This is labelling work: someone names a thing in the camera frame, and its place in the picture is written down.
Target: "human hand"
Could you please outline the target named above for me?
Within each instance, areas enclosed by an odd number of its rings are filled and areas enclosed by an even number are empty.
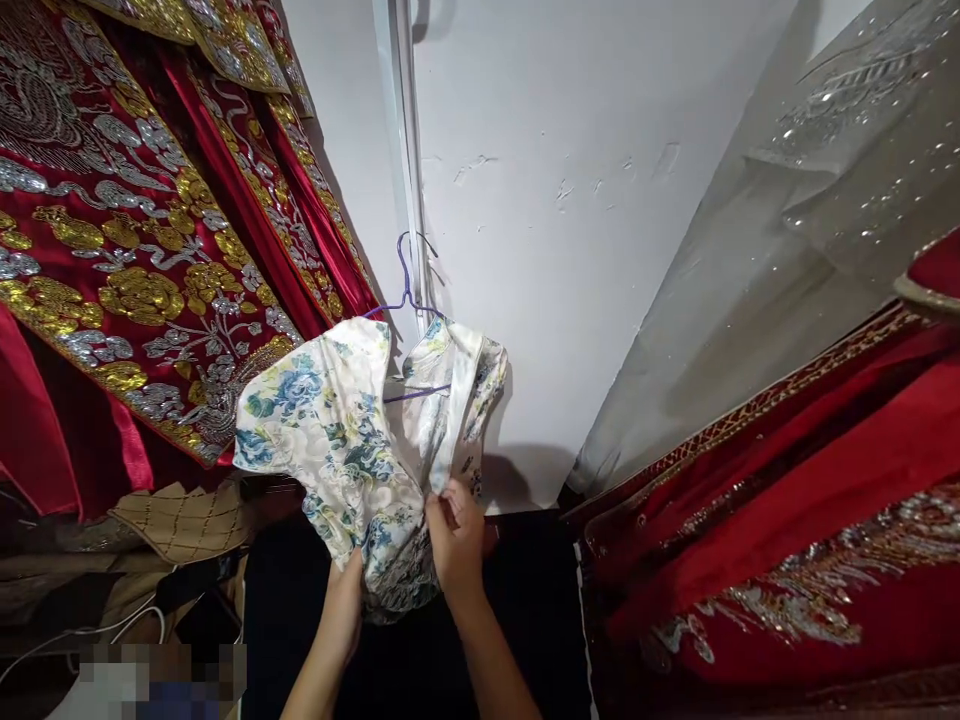
[[[470,491],[451,480],[439,497],[427,498],[426,514],[433,562],[451,611],[484,599],[483,511]]]
[[[331,561],[323,615],[314,644],[337,670],[347,666],[360,641],[362,580],[363,555],[360,548],[353,551],[342,572]]]

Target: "white floral fabric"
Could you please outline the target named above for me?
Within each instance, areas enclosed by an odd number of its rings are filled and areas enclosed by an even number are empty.
[[[488,411],[507,357],[437,318],[388,378],[390,328],[352,318],[300,346],[244,389],[234,464],[306,488],[303,511],[341,568],[364,561],[367,620],[386,624],[437,593],[427,494],[451,477],[479,491]],[[447,390],[393,403],[422,389]]]

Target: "white cable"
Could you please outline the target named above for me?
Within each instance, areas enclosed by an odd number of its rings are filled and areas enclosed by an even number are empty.
[[[127,624],[124,625],[122,628],[120,628],[120,632],[118,632],[116,635],[113,636],[113,640],[110,641],[110,644],[115,645],[117,640],[123,637],[123,634],[127,630],[129,630],[131,627],[133,627],[134,623],[136,623],[137,620],[142,618],[147,613],[151,613],[151,612],[155,612],[157,614],[157,617],[160,618],[160,642],[158,644],[162,645],[163,638],[166,637],[167,635],[167,619],[163,616],[163,612],[156,605],[151,605],[148,608],[144,608],[143,610],[138,612],[136,615],[134,615],[132,618],[130,618]]]
[[[77,628],[76,630],[65,630],[64,632],[60,633],[56,637],[52,637],[49,640],[45,640],[44,642],[37,645],[35,648],[27,650],[27,652],[25,652],[23,655],[18,657],[12,663],[10,663],[10,667],[8,667],[6,670],[3,671],[2,674],[0,674],[0,685],[2,685],[3,681],[7,679],[7,675],[10,674],[11,670],[13,670],[17,665],[19,665],[21,662],[23,662],[28,657],[33,655],[35,652],[43,650],[43,648],[45,648],[47,645],[52,645],[58,640],[63,640],[63,638],[69,637],[70,635],[98,635],[99,633],[107,632],[109,630],[118,628],[121,625],[124,625],[124,623],[132,624],[134,620],[139,619],[140,616],[143,614],[146,614],[147,611],[156,610],[157,614],[160,615],[160,641],[163,642],[163,638],[166,635],[166,624],[167,624],[166,619],[163,617],[163,613],[160,612],[160,608],[158,608],[156,605],[151,605],[149,608],[147,607],[149,603],[153,602],[153,599],[155,597],[156,597],[156,594],[151,595],[143,602],[142,605],[140,605],[140,607],[138,607],[132,613],[127,615],[127,617],[125,617],[123,620],[121,620],[120,622],[115,622],[113,625],[107,625],[106,627],[102,627],[102,628]],[[117,636],[111,641],[111,644],[116,642],[117,638],[119,638],[120,635],[122,635],[126,630],[127,630],[127,627],[124,627],[123,630],[121,630],[120,633],[118,633]]]

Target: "forearm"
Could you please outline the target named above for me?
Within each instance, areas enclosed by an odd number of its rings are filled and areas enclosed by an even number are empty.
[[[539,719],[540,711],[486,596],[481,592],[455,602],[450,610],[463,642],[480,717],[484,720]]]
[[[343,663],[325,651],[319,635],[314,640],[280,720],[332,720]]]

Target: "purple wire hanger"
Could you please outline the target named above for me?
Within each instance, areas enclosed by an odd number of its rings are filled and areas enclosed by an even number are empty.
[[[403,257],[403,238],[406,235],[410,235],[410,231],[400,233],[400,237],[397,238],[397,255],[400,257],[400,266],[403,268],[403,295],[400,296],[399,305],[381,305],[376,307],[370,312],[366,313],[364,317],[370,317],[374,313],[378,313],[381,310],[400,310],[407,304],[407,300],[410,301],[410,306],[414,310],[426,310],[427,312],[432,312],[434,315],[439,315],[444,320],[447,319],[447,316],[436,308],[424,307],[423,305],[417,305],[417,301],[413,299],[413,292],[410,290],[410,270],[407,268],[407,261]],[[418,232],[417,235],[423,238],[423,241],[427,244],[427,247],[430,248],[430,252],[433,253],[434,257],[440,257],[437,255],[437,251],[433,249],[433,245],[430,244],[430,241],[427,240],[426,236],[423,233]]]
[[[410,235],[410,231],[407,230],[406,232],[401,233],[400,237],[397,238],[397,255],[400,257],[400,266],[403,268],[403,295],[401,295],[400,297],[400,304],[399,305],[381,305],[380,307],[374,308],[370,312],[366,313],[363,317],[368,318],[374,313],[380,312],[381,310],[400,310],[407,304],[407,300],[409,300],[410,306],[415,310],[425,310],[427,312],[432,312],[434,315],[446,320],[447,316],[444,315],[439,310],[437,310],[436,308],[417,305],[417,301],[413,299],[413,292],[410,289],[410,270],[407,268],[407,261],[403,257],[403,238],[405,235]],[[430,241],[427,240],[426,236],[424,236],[424,234],[420,232],[418,232],[417,235],[423,238],[423,241],[427,244],[427,247],[430,248],[430,252],[433,253],[433,256],[439,257],[439,255],[437,255],[437,251],[433,249],[433,245],[430,244]],[[401,395],[400,397],[390,398],[388,400],[384,400],[383,402],[390,403],[390,402],[397,402],[399,400],[409,400],[415,397],[431,395],[432,393],[439,392],[440,390],[448,390],[449,388],[450,388],[450,385],[441,385],[438,388],[430,388],[428,390],[419,390],[417,392],[410,393],[409,395]]]

